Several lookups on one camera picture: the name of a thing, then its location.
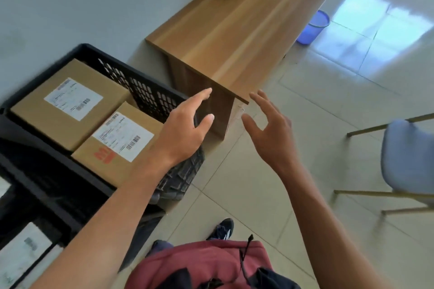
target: wooden table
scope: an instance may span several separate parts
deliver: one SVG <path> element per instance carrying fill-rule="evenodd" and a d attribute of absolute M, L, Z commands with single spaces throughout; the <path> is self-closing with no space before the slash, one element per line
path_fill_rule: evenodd
<path fill-rule="evenodd" d="M 146 41 L 168 56 L 175 88 L 212 87 L 198 110 L 224 138 L 249 92 L 259 89 L 324 0 L 193 0 Z"/>

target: hand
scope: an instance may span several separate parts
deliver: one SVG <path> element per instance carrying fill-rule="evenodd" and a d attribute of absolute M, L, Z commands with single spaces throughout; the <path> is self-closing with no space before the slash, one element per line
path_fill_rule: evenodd
<path fill-rule="evenodd" d="M 252 138 L 259 156 L 280 175 L 287 166 L 300 163 L 292 135 L 291 121 L 278 110 L 262 90 L 259 90 L 258 94 L 250 93 L 250 97 L 265 113 L 268 125 L 264 130 L 259 129 L 252 117 L 245 113 L 241 116 L 244 127 Z"/>
<path fill-rule="evenodd" d="M 211 92 L 211 88 L 204 89 L 170 112 L 160 136 L 149 150 L 159 162 L 172 168 L 191 157 L 200 147 L 213 124 L 214 115 L 208 114 L 197 128 L 194 127 L 193 118 L 202 101 L 207 100 Z"/>

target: blue trash bin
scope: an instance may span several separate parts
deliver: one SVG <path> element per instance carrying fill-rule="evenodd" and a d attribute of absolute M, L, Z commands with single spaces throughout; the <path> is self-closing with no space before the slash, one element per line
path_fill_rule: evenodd
<path fill-rule="evenodd" d="M 323 11 L 317 11 L 309 24 L 303 29 L 297 41 L 302 45 L 309 45 L 330 24 L 330 18 Z"/>

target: small cardboard box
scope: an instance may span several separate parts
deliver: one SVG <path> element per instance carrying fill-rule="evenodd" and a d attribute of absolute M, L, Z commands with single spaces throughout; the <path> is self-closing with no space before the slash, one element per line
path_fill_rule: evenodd
<path fill-rule="evenodd" d="M 73 59 L 11 111 L 68 151 L 74 151 L 125 100 L 127 89 Z"/>
<path fill-rule="evenodd" d="M 129 178 L 163 124 L 123 103 L 72 155 L 115 187 Z"/>

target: shoe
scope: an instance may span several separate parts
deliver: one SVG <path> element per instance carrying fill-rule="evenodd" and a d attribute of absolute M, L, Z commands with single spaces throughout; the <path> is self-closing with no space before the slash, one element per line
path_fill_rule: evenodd
<path fill-rule="evenodd" d="M 229 240 L 234 232 L 234 221 L 232 218 L 224 219 L 208 237 L 207 240 Z"/>

